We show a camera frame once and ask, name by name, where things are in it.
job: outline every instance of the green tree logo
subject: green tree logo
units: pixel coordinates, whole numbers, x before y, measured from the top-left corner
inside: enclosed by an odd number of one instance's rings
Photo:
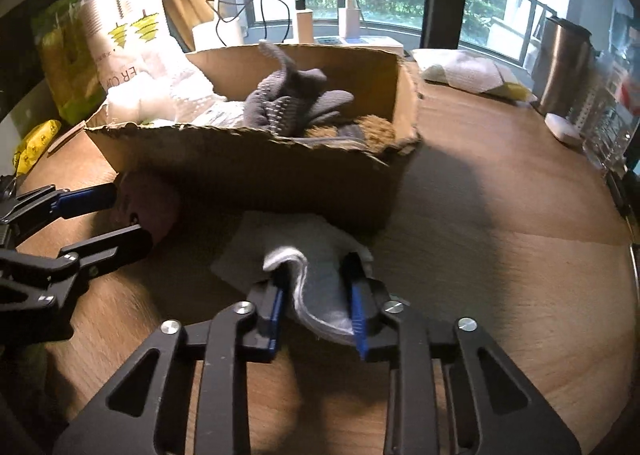
[[[127,40],[127,24],[126,23],[123,25],[116,24],[116,28],[113,29],[108,34],[116,42],[116,45],[124,49],[124,42]]]
[[[156,37],[158,33],[159,22],[156,21],[158,13],[147,15],[144,9],[142,10],[142,18],[133,22],[131,25],[138,29],[136,34],[140,35],[140,39],[144,41],[151,41]]]

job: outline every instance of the gray cloth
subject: gray cloth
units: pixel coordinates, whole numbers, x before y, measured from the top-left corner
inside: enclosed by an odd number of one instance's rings
[[[331,124],[340,109],[353,101],[344,90],[325,92],[322,70],[298,70],[276,45],[260,42],[260,50],[277,59],[282,68],[267,76],[244,104],[244,125],[270,130],[282,137],[303,136],[305,128]]]

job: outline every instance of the cardboard box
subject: cardboard box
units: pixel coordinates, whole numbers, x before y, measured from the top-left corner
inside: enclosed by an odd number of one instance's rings
[[[212,202],[281,213],[313,212],[350,231],[384,226],[402,173],[417,148],[417,89],[398,56],[376,50],[291,45],[300,69],[321,69],[328,88],[354,95],[346,115],[374,114],[393,123],[397,140],[374,156],[354,149],[313,147],[250,128],[133,123],[95,126],[87,134],[117,172],[152,168],[186,192]],[[188,54],[217,93],[244,101],[279,68],[257,46]]]

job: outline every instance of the wood grain tabletop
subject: wood grain tabletop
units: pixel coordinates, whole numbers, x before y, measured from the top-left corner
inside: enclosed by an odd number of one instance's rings
[[[388,226],[370,242],[374,273],[431,317],[482,323],[588,453],[622,411],[632,380],[628,229],[596,170],[535,111],[446,86],[419,88],[425,146]],[[114,177],[81,133],[41,160],[23,189]],[[146,260],[92,282],[74,337],[48,346],[50,383],[68,418],[163,319],[204,321],[238,300],[209,270],[238,220],[205,199],[185,199],[180,222]],[[61,220],[20,250],[55,255],[107,230],[103,214]],[[351,349],[292,322],[283,340],[273,364],[248,369],[254,453],[382,453],[386,367],[360,363]]]

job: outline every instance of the pink ball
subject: pink ball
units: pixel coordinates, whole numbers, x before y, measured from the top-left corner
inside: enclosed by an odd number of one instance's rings
[[[178,192],[158,175],[134,171],[120,178],[118,198],[111,210],[111,223],[117,228],[140,224],[157,245],[169,234],[179,214]]]

